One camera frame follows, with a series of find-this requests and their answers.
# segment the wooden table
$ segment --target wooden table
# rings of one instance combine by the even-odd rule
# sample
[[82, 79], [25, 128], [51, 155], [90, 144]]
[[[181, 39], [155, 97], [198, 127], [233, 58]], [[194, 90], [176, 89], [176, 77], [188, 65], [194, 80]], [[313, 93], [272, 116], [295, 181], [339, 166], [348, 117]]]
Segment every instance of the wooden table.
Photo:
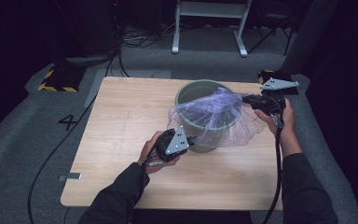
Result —
[[[191, 80], [106, 77], [89, 116], [61, 202], [89, 206], [131, 162], [146, 140], [165, 131], [178, 90]], [[222, 82], [235, 92], [259, 84]], [[274, 137], [265, 128], [245, 147], [188, 151], [173, 167], [150, 176], [138, 208], [268, 210], [276, 187]], [[278, 201], [276, 209], [282, 210]]]

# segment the person's right arm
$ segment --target person's right arm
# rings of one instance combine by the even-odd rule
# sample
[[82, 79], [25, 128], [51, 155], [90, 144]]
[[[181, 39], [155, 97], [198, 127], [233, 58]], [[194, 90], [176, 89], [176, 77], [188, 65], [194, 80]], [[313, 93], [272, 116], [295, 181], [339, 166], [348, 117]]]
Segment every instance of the person's right arm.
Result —
[[[255, 113], [276, 135], [277, 127], [270, 116]], [[303, 154], [295, 134], [295, 115], [286, 99], [281, 132], [283, 223], [338, 223], [331, 199]]]

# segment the person's left hand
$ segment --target person's left hand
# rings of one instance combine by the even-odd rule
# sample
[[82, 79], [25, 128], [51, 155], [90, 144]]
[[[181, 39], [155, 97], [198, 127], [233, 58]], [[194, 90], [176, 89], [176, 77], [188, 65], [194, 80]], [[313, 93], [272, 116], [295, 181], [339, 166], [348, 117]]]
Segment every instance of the person's left hand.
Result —
[[[138, 160], [138, 164], [142, 165], [142, 163], [144, 162], [144, 160], [147, 157], [147, 154], [149, 153], [150, 149], [152, 148], [152, 146], [156, 143], [158, 137], [162, 134], [162, 132], [156, 132], [152, 139], [148, 140], [145, 142], [144, 148], [142, 149], [141, 152], [141, 156], [139, 157]], [[172, 161], [169, 162], [165, 162], [162, 163], [161, 165], [156, 165], [156, 166], [147, 166], [146, 165], [146, 173], [148, 175], [151, 175], [159, 170], [161, 170], [163, 167], [165, 166], [173, 166], [176, 164], [177, 161], [179, 161], [180, 157], [176, 157], [175, 159], [173, 159]]]

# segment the gray carpet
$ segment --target gray carpet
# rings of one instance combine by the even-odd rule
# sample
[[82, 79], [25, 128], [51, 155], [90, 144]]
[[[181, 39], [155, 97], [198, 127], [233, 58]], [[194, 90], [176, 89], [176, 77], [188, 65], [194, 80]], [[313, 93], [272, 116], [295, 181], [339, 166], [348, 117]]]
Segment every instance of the gray carpet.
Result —
[[[243, 34], [248, 48], [260, 38], [255, 30]], [[269, 37], [247, 58], [242, 58], [232, 29], [187, 30], [181, 35], [180, 50], [171, 54], [169, 35], [147, 48], [123, 48], [122, 62], [131, 77], [201, 79], [257, 82], [262, 69], [279, 69], [284, 61], [285, 37], [281, 32]], [[44, 160], [68, 134], [60, 119], [73, 115], [78, 120], [101, 82], [107, 64], [89, 67], [79, 92], [38, 91], [51, 64], [36, 73], [26, 85], [29, 96], [0, 124], [0, 223], [29, 223], [27, 198], [34, 177]], [[121, 76], [118, 59], [112, 74]], [[288, 96], [296, 111], [296, 131], [310, 163], [330, 194], [339, 223], [358, 223], [358, 208], [351, 185], [340, 171], [305, 96], [309, 80], [302, 75], [298, 96]], [[34, 186], [32, 209], [35, 223], [77, 223], [85, 210], [67, 209], [60, 203], [64, 183], [58, 181], [72, 165], [90, 110], [74, 131], [57, 148]], [[254, 223], [261, 223], [265, 211], [252, 211]], [[274, 212], [269, 223], [282, 223], [282, 212]]]

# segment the black chair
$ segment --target black chair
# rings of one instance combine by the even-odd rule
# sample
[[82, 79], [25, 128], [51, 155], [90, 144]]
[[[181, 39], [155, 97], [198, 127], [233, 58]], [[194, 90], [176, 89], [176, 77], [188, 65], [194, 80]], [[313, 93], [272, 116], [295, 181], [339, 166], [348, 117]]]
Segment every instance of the black chair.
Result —
[[[297, 19], [305, 13], [308, 2], [309, 0], [254, 0], [251, 7], [253, 11], [251, 26], [256, 27], [259, 33], [261, 27], [268, 27], [271, 31], [255, 44], [248, 53], [257, 48], [267, 37], [272, 34], [275, 35], [277, 29], [280, 28], [288, 39], [283, 54], [286, 56], [293, 31], [298, 26]], [[290, 29], [289, 35], [285, 32], [286, 29]]]

